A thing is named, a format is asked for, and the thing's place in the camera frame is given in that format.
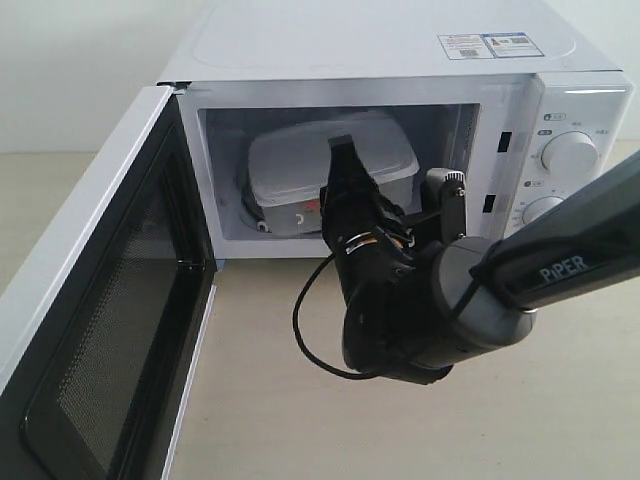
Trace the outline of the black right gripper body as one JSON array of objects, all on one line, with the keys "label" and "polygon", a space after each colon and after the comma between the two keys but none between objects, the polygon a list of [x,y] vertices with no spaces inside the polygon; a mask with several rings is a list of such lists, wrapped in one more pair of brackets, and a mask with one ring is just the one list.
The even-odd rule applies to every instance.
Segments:
[{"label": "black right gripper body", "polygon": [[374,185],[320,189],[321,234],[338,270],[411,270],[413,236],[404,211]]}]

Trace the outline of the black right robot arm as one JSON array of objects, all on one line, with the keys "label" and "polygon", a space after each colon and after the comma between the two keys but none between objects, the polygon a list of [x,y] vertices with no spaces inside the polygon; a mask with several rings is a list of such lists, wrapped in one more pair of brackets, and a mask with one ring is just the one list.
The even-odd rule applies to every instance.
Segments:
[{"label": "black right robot arm", "polygon": [[346,303],[350,378],[436,382],[526,338],[538,309],[639,273],[637,155],[507,238],[412,239],[353,140],[329,146],[321,225]]}]

